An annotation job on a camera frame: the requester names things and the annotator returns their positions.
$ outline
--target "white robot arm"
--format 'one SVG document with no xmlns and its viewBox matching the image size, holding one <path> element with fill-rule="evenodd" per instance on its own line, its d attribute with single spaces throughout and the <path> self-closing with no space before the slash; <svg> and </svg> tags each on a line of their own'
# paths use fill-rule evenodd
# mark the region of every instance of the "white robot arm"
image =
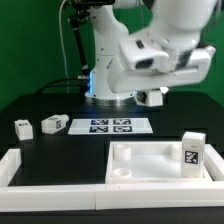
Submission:
<svg viewBox="0 0 224 224">
<path fill-rule="evenodd" d="M 160 87 L 203 81 L 215 48 L 197 46 L 216 3 L 216 0 L 156 0 L 149 27 L 119 41 L 119 54 L 108 74 L 112 92 L 141 91 L 136 102 L 154 106 L 162 103 L 157 91 Z"/>
<path fill-rule="evenodd" d="M 80 1 L 114 3 L 90 9 L 96 65 L 86 93 L 89 101 L 120 105 L 135 95 L 137 104 L 157 106 L 162 104 L 160 87 L 205 79 L 215 48 L 198 48 L 198 44 L 219 0 Z M 148 27 L 129 35 L 114 17 L 113 7 L 133 8 L 143 3 L 153 19 Z"/>
</svg>

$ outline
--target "white platform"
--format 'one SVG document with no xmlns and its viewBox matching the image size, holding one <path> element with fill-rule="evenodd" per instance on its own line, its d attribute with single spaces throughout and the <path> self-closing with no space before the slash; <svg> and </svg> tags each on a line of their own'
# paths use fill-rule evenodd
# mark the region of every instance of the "white platform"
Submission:
<svg viewBox="0 0 224 224">
<path fill-rule="evenodd" d="M 150 134 L 153 133 L 148 118 L 74 119 L 68 134 Z"/>
<path fill-rule="evenodd" d="M 134 144 L 136 150 L 140 146 L 141 154 L 149 154 L 150 149 L 152 155 L 163 152 L 166 155 L 162 159 L 164 165 L 169 165 L 169 154 L 166 152 L 174 143 L 177 142 L 111 142 L 111 145 Z M 164 169 L 161 169 L 158 162 L 153 170 L 160 168 L 153 175 L 151 173 L 146 176 L 148 180 L 144 183 L 141 182 L 143 174 L 135 174 L 132 169 L 133 177 L 136 175 L 135 181 L 139 180 L 140 183 L 7 187 L 20 163 L 18 149 L 9 150 L 0 161 L 0 212 L 224 206 L 224 161 L 210 145 L 205 147 L 205 167 L 213 180 L 207 176 L 206 171 L 204 178 L 197 181 L 194 178 L 190 178 L 190 181 L 181 178 L 175 170 L 172 174 L 174 176 L 164 176 L 161 175 Z"/>
</svg>

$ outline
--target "white box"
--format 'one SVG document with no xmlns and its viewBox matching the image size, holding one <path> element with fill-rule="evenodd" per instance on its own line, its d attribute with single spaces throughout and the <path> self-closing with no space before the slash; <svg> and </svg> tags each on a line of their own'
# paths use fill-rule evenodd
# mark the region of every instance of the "white box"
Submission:
<svg viewBox="0 0 224 224">
<path fill-rule="evenodd" d="M 182 139 L 182 147 L 182 175 L 201 177 L 204 169 L 205 134 L 186 132 Z"/>
<path fill-rule="evenodd" d="M 33 128 L 28 120 L 15 121 L 15 131 L 20 141 L 33 139 Z"/>
<path fill-rule="evenodd" d="M 41 121 L 42 133 L 54 134 L 66 127 L 67 115 L 54 115 Z"/>
</svg>

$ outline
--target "black tabletop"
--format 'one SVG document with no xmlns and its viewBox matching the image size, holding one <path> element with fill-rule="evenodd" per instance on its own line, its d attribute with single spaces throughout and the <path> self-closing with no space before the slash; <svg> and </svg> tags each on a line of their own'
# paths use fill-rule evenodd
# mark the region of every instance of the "black tabletop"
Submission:
<svg viewBox="0 0 224 224">
<path fill-rule="evenodd" d="M 41 120 L 67 114 L 67 127 L 41 133 Z M 69 136 L 73 118 L 144 118 L 153 134 Z M 28 119 L 34 139 L 20 142 L 14 121 Z M 22 165 L 11 186 L 104 183 L 111 141 L 181 141 L 186 131 L 205 133 L 206 143 L 224 153 L 224 108 L 204 93 L 171 92 L 163 107 L 136 105 L 103 107 L 86 104 L 79 94 L 43 94 L 19 97 L 0 112 L 0 157 L 19 147 Z M 0 221 L 16 223 L 221 223 L 224 208 L 160 208 L 106 211 L 1 213 Z"/>
</svg>

